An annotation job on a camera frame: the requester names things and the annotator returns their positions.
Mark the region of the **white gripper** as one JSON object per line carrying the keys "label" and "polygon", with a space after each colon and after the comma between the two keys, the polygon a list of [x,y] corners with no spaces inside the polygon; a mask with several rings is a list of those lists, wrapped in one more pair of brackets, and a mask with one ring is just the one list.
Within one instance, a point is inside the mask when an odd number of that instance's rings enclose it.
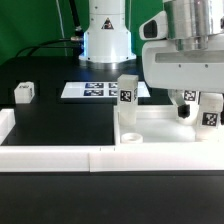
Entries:
{"label": "white gripper", "polygon": [[224,93],[224,0],[163,0],[139,34],[145,81],[171,89],[180,118],[190,116],[181,90]]}

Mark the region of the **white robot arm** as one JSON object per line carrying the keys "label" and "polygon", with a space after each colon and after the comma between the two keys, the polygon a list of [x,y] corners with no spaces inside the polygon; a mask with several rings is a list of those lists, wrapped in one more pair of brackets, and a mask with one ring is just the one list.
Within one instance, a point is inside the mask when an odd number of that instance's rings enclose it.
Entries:
{"label": "white robot arm", "polygon": [[[139,27],[144,78],[152,88],[200,93],[205,113],[224,113],[224,0],[162,0]],[[135,58],[124,0],[89,0],[84,64],[96,68]]]}

